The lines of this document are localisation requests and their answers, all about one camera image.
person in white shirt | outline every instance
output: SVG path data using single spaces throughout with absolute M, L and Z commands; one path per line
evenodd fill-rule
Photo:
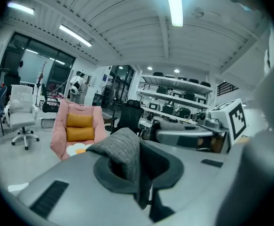
M 77 103 L 79 101 L 79 96 L 81 94 L 81 85 L 86 84 L 84 74 L 80 71 L 76 72 L 76 75 L 70 80 L 70 101 Z

pink armchair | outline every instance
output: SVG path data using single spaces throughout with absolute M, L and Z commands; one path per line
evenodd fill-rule
M 93 127 L 95 130 L 94 140 L 67 142 L 66 122 L 68 113 L 93 116 Z M 85 145 L 94 144 L 105 139 L 106 137 L 107 135 L 103 123 L 102 109 L 100 106 L 78 105 L 66 100 L 61 101 L 61 105 L 54 122 L 52 140 L 50 143 L 50 148 L 61 160 L 65 160 L 69 157 L 66 152 L 66 148 L 68 146 L 75 143 L 84 143 Z

storage shelf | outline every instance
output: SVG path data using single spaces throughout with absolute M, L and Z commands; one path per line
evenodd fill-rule
M 166 114 L 166 113 L 163 113 L 163 112 L 160 112 L 160 111 L 155 111 L 155 110 L 149 109 L 149 108 L 147 108 L 145 106 L 141 106 L 141 108 L 144 111 L 149 111 L 149 112 L 152 112 L 152 113 L 155 113 L 155 114 L 167 116 L 167 117 L 169 117 L 171 119 L 174 119 L 174 120 L 183 121 L 183 122 L 189 122 L 191 124 L 196 124 L 196 122 L 194 122 L 193 120 L 188 120 L 188 119 L 180 118 L 180 117 L 175 116 L 175 115 L 170 115 L 170 114 Z
M 179 98 L 179 97 L 164 95 L 164 94 L 156 93 L 151 90 L 137 89 L 137 92 L 140 92 L 146 96 L 152 96 L 154 98 L 158 98 L 158 99 L 162 99 L 162 100 L 166 100 L 166 101 L 172 101 L 172 102 L 178 103 L 180 105 L 187 105 L 187 106 L 197 108 L 197 109 L 209 109 L 210 108 L 207 105 L 204 105 L 204 104 L 192 101 L 192 100 L 186 100 L 186 99 Z
M 183 91 L 191 91 L 198 95 L 206 95 L 213 91 L 213 89 L 211 89 L 210 87 L 178 79 L 146 74 L 143 74 L 142 77 L 147 84 L 158 85 L 172 89 L 179 89 Z

fluorescent tube light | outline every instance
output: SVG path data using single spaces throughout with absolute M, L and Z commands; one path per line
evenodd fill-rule
M 30 49 L 26 49 L 26 51 L 28 51 L 28 52 L 32 52 L 32 53 L 34 53 L 34 54 L 39 54 L 38 52 L 36 52 L 36 51 L 32 51 L 32 50 L 30 50 Z
M 26 13 L 32 14 L 32 15 L 33 15 L 33 12 L 34 12 L 34 10 L 31 9 L 31 8 L 24 7 L 24 6 L 20 5 L 20 4 L 16 4 L 16 3 L 13 3 L 13 2 L 9 2 L 9 3 L 7 4 L 7 6 L 8 6 L 9 8 L 15 8 L 15 9 L 24 11 L 24 12 L 26 12 Z
M 168 0 L 171 21 L 173 26 L 183 26 L 183 5 L 182 0 Z
M 65 63 L 59 60 L 55 60 L 56 62 L 60 63 L 61 65 L 64 65 Z
M 88 41 L 86 41 L 85 39 L 83 39 L 82 37 L 80 37 L 78 34 L 76 34 L 75 32 L 71 31 L 70 29 L 66 28 L 64 25 L 60 26 L 60 29 L 63 30 L 64 32 L 70 34 L 71 36 L 73 36 L 74 38 L 76 38 L 77 40 L 79 40 L 80 42 L 84 43 L 85 45 L 87 45 L 88 47 L 91 47 L 92 44 L 90 44 Z

yellow pillow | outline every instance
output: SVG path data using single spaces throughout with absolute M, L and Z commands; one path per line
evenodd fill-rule
M 74 128 L 66 127 L 67 131 L 67 141 L 87 141 L 94 140 L 94 128 L 85 127 L 85 128 Z
M 83 127 L 93 127 L 93 116 L 92 115 L 75 115 L 75 114 L 68 114 L 67 117 L 67 127 L 76 127 L 76 128 L 83 128 Z

